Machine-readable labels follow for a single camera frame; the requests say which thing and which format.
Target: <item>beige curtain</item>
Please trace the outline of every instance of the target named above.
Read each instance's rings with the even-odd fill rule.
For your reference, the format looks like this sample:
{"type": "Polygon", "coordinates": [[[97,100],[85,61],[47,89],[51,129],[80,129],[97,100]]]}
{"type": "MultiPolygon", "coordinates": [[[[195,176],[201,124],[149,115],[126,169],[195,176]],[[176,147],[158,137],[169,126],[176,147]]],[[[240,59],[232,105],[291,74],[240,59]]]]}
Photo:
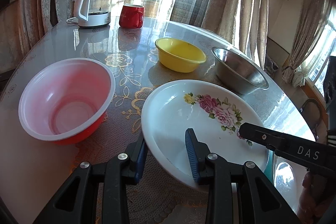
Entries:
{"type": "Polygon", "coordinates": [[[283,80],[289,83],[297,69],[314,49],[328,23],[334,0],[303,0],[289,65],[284,68],[283,80]]]}
{"type": "Polygon", "coordinates": [[[268,0],[209,0],[201,27],[213,31],[264,67],[268,0]]]}

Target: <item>floral plate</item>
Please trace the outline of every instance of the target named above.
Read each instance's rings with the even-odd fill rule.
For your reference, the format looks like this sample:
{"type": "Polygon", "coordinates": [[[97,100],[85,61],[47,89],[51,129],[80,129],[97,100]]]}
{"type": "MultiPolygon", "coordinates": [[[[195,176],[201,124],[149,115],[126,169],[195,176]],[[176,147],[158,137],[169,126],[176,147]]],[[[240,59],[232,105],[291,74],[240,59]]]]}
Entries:
{"type": "Polygon", "coordinates": [[[220,86],[178,80],[155,89],[142,108],[142,132],[159,164],[185,185],[195,183],[185,148],[184,134],[193,128],[197,139],[229,162],[255,162],[264,171],[268,150],[239,135],[244,122],[263,126],[255,111],[240,97],[220,86]]]}

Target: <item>round table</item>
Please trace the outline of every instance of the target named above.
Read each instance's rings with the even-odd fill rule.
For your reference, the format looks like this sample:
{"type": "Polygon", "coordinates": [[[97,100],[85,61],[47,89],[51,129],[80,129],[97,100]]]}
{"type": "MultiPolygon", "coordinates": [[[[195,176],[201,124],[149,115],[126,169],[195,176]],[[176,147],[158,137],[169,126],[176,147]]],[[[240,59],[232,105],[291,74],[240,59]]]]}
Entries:
{"type": "MultiPolygon", "coordinates": [[[[229,48],[244,56],[218,35],[198,27],[145,18],[141,29],[131,30],[119,27],[118,21],[119,18],[112,18],[110,25],[95,29],[59,23],[27,54],[0,97],[0,197],[19,224],[33,222],[81,161],[93,164],[107,161],[137,139],[141,108],[153,89],[179,79],[222,85],[214,73],[213,46],[229,48]],[[188,41],[200,47],[208,60],[192,73],[169,70],[158,61],[154,42],[160,37],[188,41]],[[105,121],[91,137],[77,145],[58,146],[30,137],[18,118],[18,104],[25,86],[46,66],[74,57],[99,60],[109,66],[115,76],[115,95],[105,121]]],[[[264,75],[268,90],[241,97],[256,111],[266,128],[314,140],[293,103],[264,75]]],[[[300,185],[301,181],[297,179],[295,183],[300,185]]],[[[206,196],[186,189],[167,175],[150,153],[140,184],[140,188],[127,190],[131,223],[163,220],[164,223],[184,223],[185,218],[204,223],[206,196]],[[154,185],[153,173],[162,178],[156,178],[161,184],[154,185]]]]}

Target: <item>stainless steel bowl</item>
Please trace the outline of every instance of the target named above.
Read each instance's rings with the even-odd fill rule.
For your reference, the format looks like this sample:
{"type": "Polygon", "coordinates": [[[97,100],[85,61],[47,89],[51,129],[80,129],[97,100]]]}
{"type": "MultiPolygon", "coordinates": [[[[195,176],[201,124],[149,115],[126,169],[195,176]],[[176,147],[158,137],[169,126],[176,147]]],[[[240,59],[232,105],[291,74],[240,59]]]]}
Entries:
{"type": "Polygon", "coordinates": [[[240,94],[249,94],[256,89],[268,89],[263,74],[248,60],[229,50],[213,47],[215,71],[224,85],[240,94]]]}

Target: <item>oval yellow bowl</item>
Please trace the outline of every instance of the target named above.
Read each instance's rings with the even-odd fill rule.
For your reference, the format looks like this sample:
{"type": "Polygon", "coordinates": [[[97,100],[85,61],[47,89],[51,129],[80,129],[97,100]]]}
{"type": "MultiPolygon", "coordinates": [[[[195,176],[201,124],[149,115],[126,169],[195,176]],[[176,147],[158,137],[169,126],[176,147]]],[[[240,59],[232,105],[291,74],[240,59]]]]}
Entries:
{"type": "Polygon", "coordinates": [[[177,72],[192,72],[207,61],[205,53],[196,46],[175,38],[159,38],[155,41],[159,61],[177,72]]]}

